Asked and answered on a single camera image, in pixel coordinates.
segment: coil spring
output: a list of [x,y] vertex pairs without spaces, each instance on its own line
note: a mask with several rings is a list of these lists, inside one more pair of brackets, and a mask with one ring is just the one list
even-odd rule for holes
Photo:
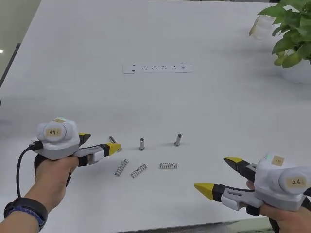
[[139,168],[137,168],[135,171],[131,173],[131,177],[135,178],[138,176],[140,173],[142,173],[144,170],[147,169],[147,165],[143,164]]
[[123,170],[125,169],[125,166],[128,164],[128,160],[124,159],[120,165],[118,166],[117,170],[115,171],[116,176],[120,176]]
[[177,163],[161,163],[159,164],[160,169],[177,169]]

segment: hand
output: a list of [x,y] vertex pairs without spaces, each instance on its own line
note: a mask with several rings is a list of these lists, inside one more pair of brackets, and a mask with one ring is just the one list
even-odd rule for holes
[[[254,184],[247,181],[249,189],[254,189]],[[311,232],[311,212],[300,207],[298,211],[286,211],[264,204],[260,208],[260,214],[275,220],[279,227],[279,233],[310,233]]]
[[49,213],[64,198],[69,173],[72,173],[78,164],[77,157],[43,161],[37,168],[35,184],[25,198],[42,203]]

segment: electrical outlet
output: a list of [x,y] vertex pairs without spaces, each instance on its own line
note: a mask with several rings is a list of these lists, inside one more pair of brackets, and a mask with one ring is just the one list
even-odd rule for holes
[[131,64],[123,65],[124,74],[135,73],[190,73],[193,67],[190,64]]

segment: green leaf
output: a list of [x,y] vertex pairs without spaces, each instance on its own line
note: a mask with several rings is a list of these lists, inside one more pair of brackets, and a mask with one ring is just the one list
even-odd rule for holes
[[305,3],[302,6],[301,13],[303,13],[304,15],[307,15],[307,16],[311,16],[311,1]]
[[288,25],[280,25],[278,28],[276,28],[273,33],[272,36],[275,36],[278,32],[284,33],[285,31],[288,31],[291,27]]
[[283,16],[283,17],[277,17],[277,18],[274,20],[273,24],[279,24],[279,23],[282,23],[282,22],[283,22],[283,20],[284,20],[284,16]]
[[258,13],[258,15],[272,16],[275,18],[285,16],[286,10],[281,5],[269,6]]
[[275,36],[278,32],[280,32],[282,30],[282,26],[279,26],[278,28],[276,28],[273,32],[272,32],[272,36]]
[[311,25],[297,28],[304,41],[311,41]]
[[281,66],[281,65],[283,64],[283,61],[284,61],[284,59],[285,59],[286,57],[287,57],[287,55],[277,58],[277,59],[274,61],[274,65],[276,65],[276,66]]
[[278,57],[283,57],[285,55],[285,52],[284,51],[283,52],[278,52],[276,54],[277,54]]
[[274,45],[272,54],[289,50],[293,46],[294,44],[291,42],[291,40],[288,38],[282,38],[276,43],[276,45]]
[[311,19],[308,19],[305,16],[302,16],[300,19],[300,27],[304,27],[304,26],[311,26]]
[[307,59],[309,57],[311,57],[311,42],[308,42],[304,45],[302,45],[297,53],[303,58],[303,59]]
[[300,20],[301,20],[300,13],[293,12],[292,10],[287,10],[285,13],[283,23],[288,24],[292,28],[297,28],[300,25]]
[[278,5],[292,6],[293,8],[296,8],[297,10],[301,11],[304,4],[309,1],[310,0],[281,0]]
[[301,34],[299,33],[297,29],[292,29],[286,32],[283,35],[283,38],[286,38],[287,40],[291,40],[293,43],[299,43],[300,41],[303,40]]
[[297,65],[301,61],[302,57],[297,53],[292,53],[291,55],[285,57],[282,66],[283,68],[290,68]]

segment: metal bolt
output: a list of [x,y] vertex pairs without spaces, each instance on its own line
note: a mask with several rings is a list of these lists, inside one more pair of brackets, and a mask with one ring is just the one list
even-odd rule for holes
[[117,141],[116,141],[112,136],[109,136],[109,141],[110,141],[111,143],[117,143]]
[[178,135],[177,135],[177,139],[176,139],[176,141],[174,142],[174,145],[175,146],[179,146],[180,145],[180,139],[181,139],[181,134],[179,133]]
[[139,150],[140,150],[140,151],[143,151],[144,149],[145,149],[145,147],[144,147],[144,139],[141,138],[141,139],[139,140]]

